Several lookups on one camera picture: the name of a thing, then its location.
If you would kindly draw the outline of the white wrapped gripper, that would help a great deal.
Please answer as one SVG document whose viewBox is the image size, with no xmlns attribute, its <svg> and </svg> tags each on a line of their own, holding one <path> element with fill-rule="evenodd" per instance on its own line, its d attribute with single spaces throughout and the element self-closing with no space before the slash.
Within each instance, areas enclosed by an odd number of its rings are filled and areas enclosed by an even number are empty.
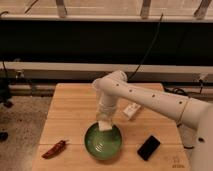
<svg viewBox="0 0 213 171">
<path fill-rule="evenodd" d="M 96 119 L 98 121 L 111 122 L 116 112 L 116 98 L 111 95 L 102 94 L 98 102 Z"/>
</svg>

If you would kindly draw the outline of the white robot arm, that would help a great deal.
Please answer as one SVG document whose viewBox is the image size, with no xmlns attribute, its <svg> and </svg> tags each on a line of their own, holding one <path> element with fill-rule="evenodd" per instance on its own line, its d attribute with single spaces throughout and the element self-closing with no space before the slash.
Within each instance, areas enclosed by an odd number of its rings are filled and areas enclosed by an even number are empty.
<svg viewBox="0 0 213 171">
<path fill-rule="evenodd" d="M 111 130 L 119 98 L 149 108 L 197 131 L 191 171 L 213 171 L 213 104 L 192 97 L 137 87 L 127 75 L 114 71 L 92 83 L 98 92 L 96 115 L 100 131 Z"/>
</svg>

